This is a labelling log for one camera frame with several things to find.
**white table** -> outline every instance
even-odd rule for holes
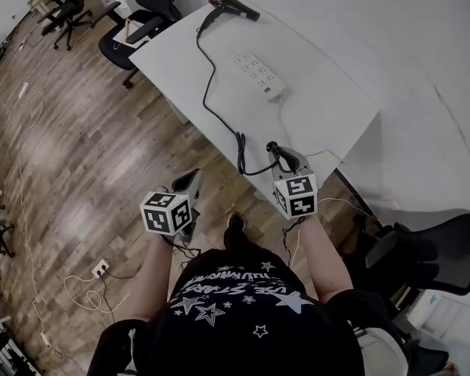
[[[254,2],[245,2],[261,12],[257,22],[225,14],[204,32],[200,43],[217,66],[207,103],[232,128],[246,135],[247,171],[269,164],[266,144],[272,140],[302,154],[330,150],[343,158],[377,109],[318,49]],[[176,110],[237,165],[235,138],[202,106],[212,67],[197,49],[195,38],[196,29],[211,10],[206,5],[180,20],[134,53],[131,61]],[[233,65],[236,55],[242,52],[257,56],[289,88],[282,121],[279,105],[269,103]],[[339,160],[324,153],[309,157],[309,162],[321,186]],[[248,180],[276,205],[271,172]]]

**desk leg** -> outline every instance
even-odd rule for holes
[[[48,13],[50,10],[49,10],[49,7],[47,7],[47,5],[45,5],[45,3],[40,3],[38,4],[35,9],[40,13],[41,16],[44,16],[46,13]],[[48,19],[45,19],[41,26],[42,26],[42,29],[50,22],[50,20]],[[61,30],[63,29],[62,27],[57,27],[56,28],[58,32],[61,32]]]
[[[190,120],[188,120],[188,118],[186,118],[185,115],[183,113],[181,113],[181,111],[179,111],[178,108],[176,106],[174,106],[174,104],[169,99],[167,99],[167,97],[165,97],[165,100],[167,100],[167,103],[169,103],[169,106],[171,107],[172,111],[174,111],[174,114],[179,119],[181,124],[183,124],[183,125],[188,124],[188,122]]]

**white cable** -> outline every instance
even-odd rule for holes
[[[320,202],[324,202],[324,201],[343,201],[343,202],[346,202],[347,204],[349,204],[355,210],[358,210],[360,213],[364,213],[367,217],[371,217],[371,215],[368,215],[365,211],[363,211],[362,209],[359,209],[357,206],[353,205],[352,202],[347,201],[346,199],[341,199],[340,197],[325,197],[324,199],[320,199],[320,201],[317,202],[317,205]],[[296,244],[295,253],[292,255],[291,265],[289,266],[290,269],[292,269],[292,265],[295,262],[296,253],[298,253],[300,235],[301,235],[301,229],[298,229],[298,243]]]
[[[81,281],[82,283],[90,283],[91,281],[94,281],[97,277],[94,276],[92,279],[90,280],[84,280],[84,279],[81,279],[79,276],[75,276],[74,274],[72,274],[71,276],[68,276],[68,277],[65,277],[64,279],[64,289],[66,290],[66,293],[68,294],[68,297],[70,297],[71,301],[73,301],[75,304],[77,304],[78,306],[80,306],[81,308],[84,308],[84,309],[87,309],[87,310],[91,310],[91,311],[96,311],[96,310],[99,310],[101,313],[112,313],[112,312],[115,312],[115,310],[127,299],[127,297],[130,295],[130,294],[127,294],[119,303],[117,306],[115,306],[113,309],[110,308],[109,311],[107,310],[102,310],[101,309],[101,305],[103,304],[103,299],[101,298],[101,295],[99,295],[99,292],[97,291],[94,291],[94,290],[88,290],[85,295],[87,296],[87,299],[89,300],[90,303],[92,303],[94,305],[94,308],[89,308],[88,306],[85,306],[85,305],[82,305],[80,302],[77,302],[75,301],[75,299],[71,296],[70,292],[68,291],[68,287],[66,285],[66,282],[68,279],[70,278],[75,278],[79,281]],[[91,297],[90,297],[90,294],[93,293],[94,295],[96,295],[97,298],[99,298],[99,302],[94,302],[93,300],[91,300]]]
[[[23,164],[21,162],[21,146],[23,144],[23,138],[24,136],[38,123],[38,120],[40,120],[40,117],[44,111],[44,94],[40,91],[35,91],[33,94],[29,97],[27,102],[25,104],[20,104],[21,107],[27,106],[33,96],[36,94],[39,94],[40,97],[42,98],[42,105],[40,106],[40,113],[37,116],[37,119],[34,121],[32,125],[30,125],[26,130],[23,132],[19,139],[19,148],[18,148],[18,153],[17,153],[17,159],[19,161],[19,174],[20,174],[20,181],[21,181],[21,195],[20,195],[20,203],[21,203],[21,211],[23,212],[23,219],[24,219],[24,243],[26,245],[26,248],[30,254],[30,260],[31,260],[31,282],[33,283],[33,291],[34,291],[34,301],[33,301],[33,309],[37,313],[38,319],[40,320],[40,324],[42,325],[42,331],[41,333],[43,334],[45,331],[45,325],[44,325],[44,320],[40,316],[40,313],[38,312],[36,303],[38,301],[38,289],[37,289],[37,284],[34,281],[34,259],[33,259],[33,252],[31,251],[30,243],[28,242],[28,221],[26,217],[26,211],[24,210],[24,178],[23,178]]]
[[[360,213],[363,213],[365,214],[367,217],[371,217],[371,215],[369,215],[368,213],[366,213],[365,211],[363,211],[362,209],[359,209],[357,206],[355,206],[352,202],[350,201],[347,201],[346,199],[341,199],[340,197],[325,197],[323,199],[320,199],[320,201],[317,202],[317,205],[321,202],[324,202],[324,201],[343,201],[343,202],[346,202],[347,204],[349,204],[352,208],[354,208],[355,210],[359,211]]]
[[[299,238],[300,238],[300,236],[301,236],[301,229],[298,229],[298,243],[296,244],[295,253],[292,255],[291,265],[289,266],[289,269],[292,269],[292,265],[295,262],[296,253],[298,253],[298,248],[299,248]]]

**person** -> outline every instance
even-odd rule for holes
[[[172,249],[153,234],[131,294],[101,335],[88,376],[403,375],[407,360],[379,296],[353,289],[316,215],[299,225],[318,301],[233,213],[226,250],[192,259],[167,301]]]

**star print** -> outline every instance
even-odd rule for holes
[[[273,266],[270,262],[261,262],[261,264],[263,265],[262,269],[266,270],[266,272],[268,272],[270,269],[275,269],[275,266]]]
[[[225,314],[222,310],[216,309],[216,304],[212,304],[208,308],[203,306],[197,306],[196,308],[201,312],[197,315],[195,320],[206,319],[206,321],[213,327],[214,323],[216,322],[216,317]]]
[[[252,334],[256,334],[259,338],[261,338],[265,334],[268,334],[268,331],[266,331],[266,325],[256,326],[256,330],[254,330]]]
[[[301,313],[301,305],[313,305],[310,301],[301,299],[297,291],[291,292],[289,295],[277,293],[272,293],[272,295],[280,300],[277,306],[288,306],[298,314]]]
[[[183,302],[178,302],[177,304],[171,306],[171,308],[177,308],[179,306],[182,306],[185,309],[185,315],[187,315],[190,312],[190,309],[192,309],[195,305],[200,305],[204,304],[205,302],[199,301],[198,298],[187,298],[187,297],[182,297]]]
[[[253,302],[256,302],[256,300],[251,296],[244,295],[244,299],[242,299],[242,302],[246,302],[248,305],[250,305]]]

